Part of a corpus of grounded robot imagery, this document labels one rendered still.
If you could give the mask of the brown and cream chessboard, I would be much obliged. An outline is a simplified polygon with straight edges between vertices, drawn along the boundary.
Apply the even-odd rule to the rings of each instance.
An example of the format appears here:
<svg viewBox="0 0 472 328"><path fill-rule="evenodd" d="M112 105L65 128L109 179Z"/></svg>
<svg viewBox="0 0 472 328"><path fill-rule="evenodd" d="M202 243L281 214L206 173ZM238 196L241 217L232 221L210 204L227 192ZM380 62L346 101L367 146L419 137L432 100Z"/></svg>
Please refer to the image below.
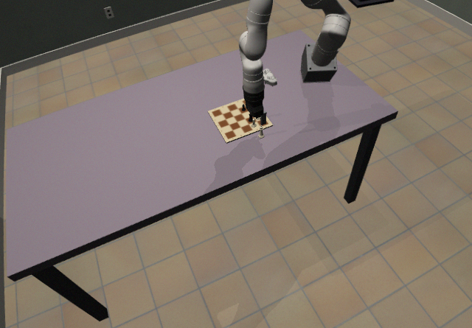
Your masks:
<svg viewBox="0 0 472 328"><path fill-rule="evenodd" d="M260 131L260 119L252 117L257 125L252 127L253 122L249 121L249 111L247 109L242 111L243 104L246 109L246 101L241 99L208 111L226 143Z"/></svg>

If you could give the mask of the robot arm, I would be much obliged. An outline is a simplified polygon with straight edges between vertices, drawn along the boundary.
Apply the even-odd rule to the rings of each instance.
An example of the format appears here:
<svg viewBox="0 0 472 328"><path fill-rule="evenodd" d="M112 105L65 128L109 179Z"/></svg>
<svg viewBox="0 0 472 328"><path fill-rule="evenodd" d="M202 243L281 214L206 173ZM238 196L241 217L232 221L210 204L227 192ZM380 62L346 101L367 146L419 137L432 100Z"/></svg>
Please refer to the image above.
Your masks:
<svg viewBox="0 0 472 328"><path fill-rule="evenodd" d="M325 14L322 31L313 48L311 59L317 66L327 66L339 52L346 40L351 17L338 0L301 0L311 9L322 9ZM268 23L273 0L250 0L245 31L239 39L243 64L243 78L258 81L263 77L263 63L267 44ZM248 41L247 41L248 36ZM333 57L334 56L334 57Z"/></svg>

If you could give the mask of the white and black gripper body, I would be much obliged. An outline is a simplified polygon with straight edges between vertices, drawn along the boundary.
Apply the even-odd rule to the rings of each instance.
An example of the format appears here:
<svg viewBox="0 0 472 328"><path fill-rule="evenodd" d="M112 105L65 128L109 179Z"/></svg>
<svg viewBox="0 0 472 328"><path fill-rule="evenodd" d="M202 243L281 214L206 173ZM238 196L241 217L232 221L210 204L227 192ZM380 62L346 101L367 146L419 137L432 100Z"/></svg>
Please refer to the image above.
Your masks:
<svg viewBox="0 0 472 328"><path fill-rule="evenodd" d="M243 96L246 101L246 109L253 117L263 115L264 82L270 86L277 85L277 79L269 69L263 70L263 77L258 81L252 82L243 78Z"/></svg>

